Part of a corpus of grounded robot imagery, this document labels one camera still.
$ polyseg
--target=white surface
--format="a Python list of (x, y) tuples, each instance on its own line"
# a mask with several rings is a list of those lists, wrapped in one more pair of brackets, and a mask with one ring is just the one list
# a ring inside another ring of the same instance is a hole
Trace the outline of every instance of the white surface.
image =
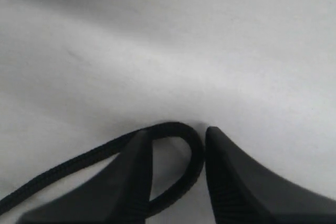
[[(217, 125), (336, 198), (335, 39), (336, 0), (0, 0), (0, 197), (122, 133), (177, 120)], [(154, 190), (183, 170), (174, 146), (156, 149)], [(161, 219), (214, 223), (205, 178), (149, 222)]]

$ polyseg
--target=black cord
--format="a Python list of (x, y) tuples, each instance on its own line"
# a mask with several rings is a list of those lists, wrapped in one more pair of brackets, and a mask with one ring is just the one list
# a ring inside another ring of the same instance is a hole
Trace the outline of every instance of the black cord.
[[(190, 162), (182, 177), (163, 194), (150, 202), (148, 214), (148, 217), (150, 217), (175, 203), (196, 183), (203, 168), (204, 148), (198, 133), (192, 127), (183, 123), (167, 122), (140, 130), (146, 130), (152, 141), (165, 137), (181, 137), (187, 142), (192, 152)], [(121, 152), (134, 134), (140, 130), (111, 140), (33, 178), (0, 200), (0, 216), (52, 183)]]

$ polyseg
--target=black plastic part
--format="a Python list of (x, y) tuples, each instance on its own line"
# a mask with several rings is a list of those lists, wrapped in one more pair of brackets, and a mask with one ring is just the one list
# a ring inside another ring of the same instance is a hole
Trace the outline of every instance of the black plastic part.
[(268, 170), (217, 127), (206, 132), (206, 176), (217, 224), (336, 223), (336, 201)]
[(94, 178), (24, 214), (18, 224), (144, 224), (152, 167), (152, 142), (146, 131), (140, 131)]

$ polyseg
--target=white backdrop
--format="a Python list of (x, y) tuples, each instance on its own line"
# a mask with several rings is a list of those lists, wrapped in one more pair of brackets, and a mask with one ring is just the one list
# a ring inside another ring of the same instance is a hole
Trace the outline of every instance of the white backdrop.
[[(336, 199), (336, 0), (0, 0), (0, 198), (130, 130), (219, 126)], [(188, 160), (156, 144), (154, 193)], [(3, 217), (74, 188), (106, 162)], [(204, 176), (149, 223), (214, 223)]]

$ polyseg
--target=black rubber piece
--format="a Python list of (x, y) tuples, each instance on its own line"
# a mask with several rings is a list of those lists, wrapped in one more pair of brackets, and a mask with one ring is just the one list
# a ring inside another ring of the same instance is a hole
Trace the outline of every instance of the black rubber piece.
[(140, 131), (95, 177), (28, 213), (18, 224), (144, 224), (152, 188), (153, 152)]
[(206, 132), (206, 177), (217, 224), (336, 223), (336, 201), (268, 170), (217, 127)]
[[(175, 203), (196, 183), (203, 168), (204, 149), (198, 133), (183, 123), (167, 122), (140, 130), (147, 132), (150, 141), (165, 137), (180, 137), (187, 142), (192, 153), (182, 177), (163, 194), (150, 201), (148, 210), (148, 217), (150, 217)], [(130, 139), (140, 130), (111, 140), (35, 177), (0, 201), (0, 216), (52, 183), (122, 151)]]

